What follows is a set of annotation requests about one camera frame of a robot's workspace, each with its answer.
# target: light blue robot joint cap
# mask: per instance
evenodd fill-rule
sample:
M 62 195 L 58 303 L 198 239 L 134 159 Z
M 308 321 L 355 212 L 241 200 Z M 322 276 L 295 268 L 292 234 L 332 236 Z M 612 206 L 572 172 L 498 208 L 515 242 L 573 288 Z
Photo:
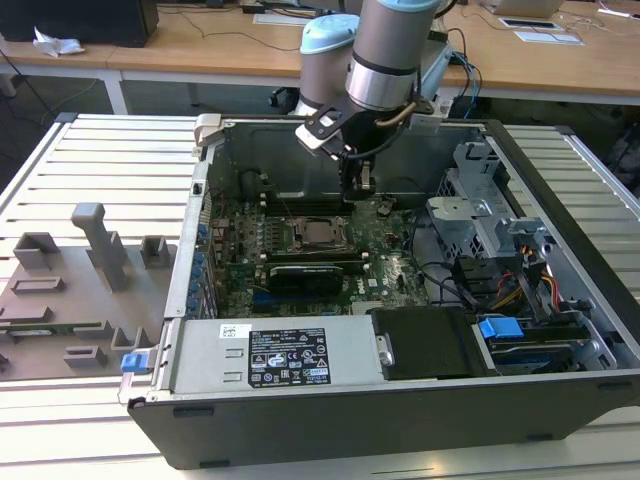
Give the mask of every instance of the light blue robot joint cap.
M 353 43 L 360 17 L 357 15 L 326 15 L 311 20 L 304 27 L 300 53 L 313 55 L 335 50 Z
M 422 12 L 437 8 L 440 0 L 375 0 L 391 10 L 404 13 Z

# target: aluminum profile table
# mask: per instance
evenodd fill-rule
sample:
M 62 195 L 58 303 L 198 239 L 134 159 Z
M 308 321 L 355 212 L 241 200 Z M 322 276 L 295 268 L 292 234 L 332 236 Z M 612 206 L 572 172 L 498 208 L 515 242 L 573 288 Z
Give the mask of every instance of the aluminum profile table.
M 186 117 L 81 115 L 73 123 L 55 124 L 0 196 L 2 278 L 15 265 L 12 245 L 21 231 L 51 231 L 60 244 L 85 244 L 68 220 L 78 201 L 105 203 L 107 226 L 117 228 L 125 243 L 137 243 L 149 230 L 175 242 L 197 161 L 192 156 L 194 123 Z M 618 274 L 637 275 L 637 269 L 629 270 L 640 261 L 633 245 L 640 235 L 635 233 L 635 199 L 575 137 L 553 128 L 509 130 L 583 228 L 593 229 L 592 239 Z M 512 189 L 533 213 L 518 187 Z M 637 295 L 636 284 L 627 285 Z M 0 478 L 640 477 L 638 407 L 610 412 L 563 441 L 181 472 L 165 463 L 118 403 L 119 382 L 119 377 L 106 377 L 0 383 Z
M 573 134 L 554 127 L 507 130 L 640 301 L 640 204 Z M 525 213 L 535 210 L 515 182 L 509 184 Z

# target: blue drive latch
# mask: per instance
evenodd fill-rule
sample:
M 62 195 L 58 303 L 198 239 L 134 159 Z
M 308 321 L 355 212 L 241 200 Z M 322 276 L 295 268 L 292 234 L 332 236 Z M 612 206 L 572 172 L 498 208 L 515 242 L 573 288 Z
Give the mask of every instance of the blue drive latch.
M 127 353 L 122 357 L 120 370 L 122 373 L 147 373 L 149 354 L 148 353 Z
M 524 337 L 524 332 L 515 317 L 485 317 L 478 326 L 484 338 Z

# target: motherboard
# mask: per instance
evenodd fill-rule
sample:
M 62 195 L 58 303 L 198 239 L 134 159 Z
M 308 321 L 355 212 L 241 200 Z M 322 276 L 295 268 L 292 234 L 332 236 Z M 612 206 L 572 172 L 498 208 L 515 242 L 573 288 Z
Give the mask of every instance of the motherboard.
M 215 199 L 207 248 L 217 317 L 428 305 L 410 254 L 414 212 L 395 207 L 388 197 L 349 205 Z

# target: power supply label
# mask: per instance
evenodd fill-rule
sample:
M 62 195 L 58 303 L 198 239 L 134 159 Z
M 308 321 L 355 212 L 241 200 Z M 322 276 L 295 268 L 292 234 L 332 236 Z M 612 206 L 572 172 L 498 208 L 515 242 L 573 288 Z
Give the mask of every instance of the power supply label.
M 249 385 L 253 388 L 329 383 L 324 328 L 250 332 Z

